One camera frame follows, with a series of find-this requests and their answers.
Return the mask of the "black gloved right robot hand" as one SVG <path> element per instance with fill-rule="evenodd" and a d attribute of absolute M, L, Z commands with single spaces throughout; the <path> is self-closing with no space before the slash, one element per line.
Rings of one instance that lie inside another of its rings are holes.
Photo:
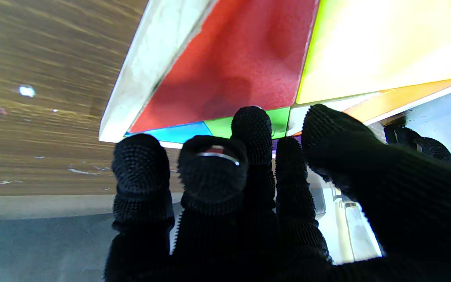
<path fill-rule="evenodd" d="M 170 164 L 149 134 L 114 149 L 117 180 L 106 282 L 451 282 L 451 163 L 381 143 L 357 119 L 316 104 L 301 141 L 277 144 L 259 107 L 240 108 L 231 138 L 182 147 L 175 248 Z M 334 265 L 307 169 L 362 207 L 385 254 Z"/>

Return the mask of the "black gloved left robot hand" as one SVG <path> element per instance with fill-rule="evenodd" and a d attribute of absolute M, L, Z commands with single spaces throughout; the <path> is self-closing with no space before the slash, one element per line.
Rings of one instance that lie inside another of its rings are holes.
<path fill-rule="evenodd" d="M 451 153 L 449 149 L 436 139 L 421 136 L 408 127 L 392 124 L 384 127 L 384 134 L 388 144 L 406 146 L 435 159 L 451 163 Z"/>

